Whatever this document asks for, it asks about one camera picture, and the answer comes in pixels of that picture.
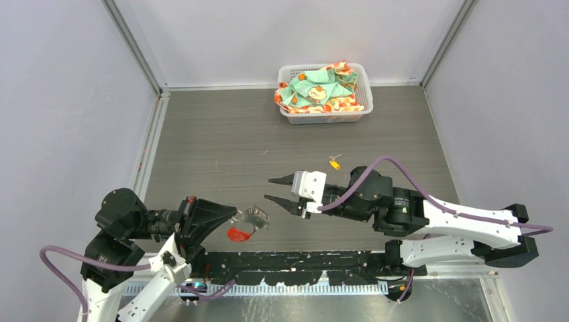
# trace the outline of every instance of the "patterned fabric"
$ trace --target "patterned fabric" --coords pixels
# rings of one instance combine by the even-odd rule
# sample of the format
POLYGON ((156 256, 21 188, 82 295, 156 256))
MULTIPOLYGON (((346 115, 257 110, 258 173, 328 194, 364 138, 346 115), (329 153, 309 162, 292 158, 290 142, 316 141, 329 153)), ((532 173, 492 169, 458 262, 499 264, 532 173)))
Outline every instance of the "patterned fabric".
POLYGON ((354 92, 358 75, 346 62, 297 75, 289 84, 280 83, 274 101, 288 113, 336 113, 361 111, 354 92))

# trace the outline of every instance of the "white plastic basket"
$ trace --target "white plastic basket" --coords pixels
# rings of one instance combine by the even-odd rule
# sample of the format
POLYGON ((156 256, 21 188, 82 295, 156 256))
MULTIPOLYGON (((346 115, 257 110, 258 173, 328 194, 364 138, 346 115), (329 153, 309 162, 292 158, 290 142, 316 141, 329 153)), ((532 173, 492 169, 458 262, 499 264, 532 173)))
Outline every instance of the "white plastic basket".
MULTIPOLYGON (((319 70, 329 64, 307 64, 307 65, 288 65, 282 67, 278 71, 278 82, 289 83, 298 74, 307 70, 319 70)), ((373 110, 372 89, 368 75, 364 67, 360 64, 349 62, 348 66, 358 73, 358 89, 354 93, 356 102, 364 106, 363 111, 359 112, 336 112, 336 113, 308 113, 293 114, 287 113, 285 109, 279 106, 280 113, 287 117, 291 124, 315 124, 315 123, 350 123, 357 122, 363 115, 373 110)))

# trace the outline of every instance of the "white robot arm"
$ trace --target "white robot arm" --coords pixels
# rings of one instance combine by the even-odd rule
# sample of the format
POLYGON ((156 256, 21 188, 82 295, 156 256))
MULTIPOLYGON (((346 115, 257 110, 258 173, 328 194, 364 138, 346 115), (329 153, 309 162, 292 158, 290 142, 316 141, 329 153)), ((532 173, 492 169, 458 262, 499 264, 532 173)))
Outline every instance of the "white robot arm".
POLYGON ((538 256, 535 240, 520 229, 529 219, 523 205, 501 210, 455 205, 421 191, 394 187, 390 177, 365 166, 353 169, 348 187, 326 184, 325 173, 307 171, 269 182, 292 186, 291 193, 298 202, 268 195, 265 198, 304 219, 316 213, 363 222, 373 217, 374 230, 388 236, 444 235, 388 242, 388 265, 416 268, 479 257, 489 266, 513 268, 538 256))
MULTIPOLYGON (((128 284, 125 280, 114 286, 108 292, 103 292, 101 285, 92 279, 83 281, 83 294, 89 303, 88 322, 147 322, 156 312, 166 297, 183 283, 191 273, 191 265, 187 264, 177 250, 174 234, 160 249, 157 256, 150 258, 151 271, 154 277, 142 292, 119 310, 119 304, 124 289, 128 284)), ((77 319, 81 322, 83 314, 77 319)))

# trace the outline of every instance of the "purple cable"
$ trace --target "purple cable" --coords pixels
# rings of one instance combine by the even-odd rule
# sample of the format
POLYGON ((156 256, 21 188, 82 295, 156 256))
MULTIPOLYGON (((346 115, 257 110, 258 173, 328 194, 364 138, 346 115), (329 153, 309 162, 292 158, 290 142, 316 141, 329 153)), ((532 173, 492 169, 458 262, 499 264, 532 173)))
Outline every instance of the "purple cable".
POLYGON ((415 269, 412 269, 411 273, 409 274, 409 280, 407 281, 407 285, 405 285, 405 290, 403 290, 403 293, 401 293, 401 296, 397 299, 397 303, 399 305, 401 305, 401 300, 403 300, 403 298, 407 294, 407 291, 409 290, 409 287, 411 287, 411 283, 413 283, 413 276, 414 275, 415 275, 415 269))
MULTIPOLYGON (((428 233, 428 234, 423 236, 423 239, 429 239, 430 237, 431 237, 431 234, 428 233)), ((405 295, 407 294, 407 290, 409 290, 409 287, 411 287, 411 284, 413 284, 413 276, 414 275, 415 275, 415 269, 412 269, 411 273, 409 274, 409 280, 407 281, 407 285, 405 285, 405 290, 403 290, 403 293, 401 294, 399 299, 397 299, 397 303, 399 305, 401 305, 401 301, 403 300, 403 297, 405 297, 405 295)))
MULTIPOLYGON (((379 164, 379 162, 382 162, 383 160, 387 160, 387 161, 393 163, 403 173, 405 178, 407 178, 407 180, 415 187, 415 189, 417 189, 417 191, 419 191, 419 193, 421 195, 423 195, 423 198, 425 198, 427 201, 429 201, 433 206, 437 207, 438 209, 442 210, 445 213, 450 213, 451 215, 457 214, 456 210, 450 209, 450 208, 445 207, 444 205, 441 205, 440 203, 436 202, 431 196, 429 196, 429 194, 427 194, 423 190, 423 188, 421 188, 421 186, 419 186, 417 181, 415 181, 415 179, 409 174, 407 169, 405 169, 405 167, 401 163, 399 163, 399 161, 397 161, 395 158, 393 158, 392 156, 380 156, 380 157, 378 157, 374 162, 372 162, 372 164, 370 164, 369 167, 366 168, 366 170, 362 173, 360 178, 358 178, 354 182, 354 184, 348 189, 348 191, 346 191, 346 193, 344 193, 340 198, 336 199, 333 203, 318 207, 318 210, 327 211, 327 210, 336 208, 337 206, 341 205, 354 192, 356 192, 356 189, 364 182, 364 180, 366 180, 366 178, 372 172, 372 170, 379 164)), ((467 219, 477 220, 477 221, 485 221, 487 223, 498 223, 500 225, 506 225, 506 226, 509 225, 509 222, 505 219, 487 218, 487 217, 481 217, 481 216, 476 216, 476 215, 469 215, 467 213, 458 213, 458 216, 463 217, 463 218, 467 218, 467 219)), ((544 226, 544 225, 532 225, 530 223, 512 223, 511 225, 514 227, 520 227, 520 228, 536 229, 535 231, 523 233, 522 236, 533 236, 533 235, 539 235, 542 233, 549 233, 549 232, 553 231, 553 227, 544 226)))
POLYGON ((76 253, 76 252, 66 250, 65 248, 61 248, 59 246, 48 245, 48 246, 43 247, 42 250, 40 250, 40 258, 42 259, 42 262, 55 274, 55 276, 59 277, 59 279, 61 281, 63 281, 63 283, 65 283, 67 286, 69 286, 69 288, 71 288, 73 293, 75 293, 75 295, 77 296, 77 298, 81 302, 81 308, 83 310, 83 315, 81 317, 82 322, 87 322, 87 314, 89 314, 86 295, 83 295, 81 290, 79 290, 79 288, 77 286, 75 286, 75 284, 73 284, 73 282, 71 282, 69 280, 69 278, 67 278, 67 276, 65 276, 65 274, 63 274, 59 269, 57 269, 57 267, 55 267, 55 265, 53 265, 53 263, 51 263, 50 259, 46 255, 47 252, 56 252, 56 253, 65 255, 67 257, 73 258, 74 260, 79 260, 81 262, 84 262, 84 263, 87 263, 87 264, 90 264, 93 266, 98 266, 98 267, 104 268, 106 270, 116 270, 118 272, 134 272, 136 270, 148 270, 148 269, 150 269, 150 264, 139 265, 139 266, 113 265, 113 264, 102 263, 98 260, 94 260, 92 258, 85 257, 83 255, 76 253))
POLYGON ((188 287, 185 285, 178 285, 178 287, 183 289, 183 290, 187 290, 188 292, 194 294, 195 296, 197 296, 199 298, 200 301, 209 301, 209 300, 219 299, 220 297, 225 295, 227 292, 229 292, 229 290, 231 290, 231 287, 233 287, 233 285, 235 285, 235 280, 230 280, 229 282, 227 282, 227 284, 223 285, 219 290, 215 291, 211 295, 200 294, 194 288, 191 288, 191 287, 188 287))

